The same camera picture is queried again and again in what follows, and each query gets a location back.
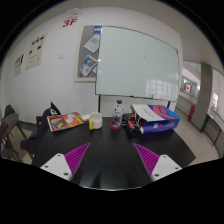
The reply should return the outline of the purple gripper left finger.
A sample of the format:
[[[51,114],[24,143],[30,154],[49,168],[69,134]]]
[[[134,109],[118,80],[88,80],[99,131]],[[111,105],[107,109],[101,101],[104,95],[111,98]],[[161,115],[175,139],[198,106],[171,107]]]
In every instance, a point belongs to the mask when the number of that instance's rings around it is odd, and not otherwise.
[[[86,143],[66,154],[57,153],[42,165],[41,169],[70,181],[79,168],[89,146],[90,144]]]

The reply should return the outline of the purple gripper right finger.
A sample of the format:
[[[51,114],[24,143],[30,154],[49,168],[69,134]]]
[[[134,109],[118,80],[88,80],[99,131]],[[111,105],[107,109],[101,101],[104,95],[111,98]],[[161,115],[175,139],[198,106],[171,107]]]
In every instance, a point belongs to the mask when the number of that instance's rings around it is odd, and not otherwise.
[[[166,154],[158,155],[136,143],[134,143],[134,147],[152,181],[157,181],[181,170],[181,167]]]

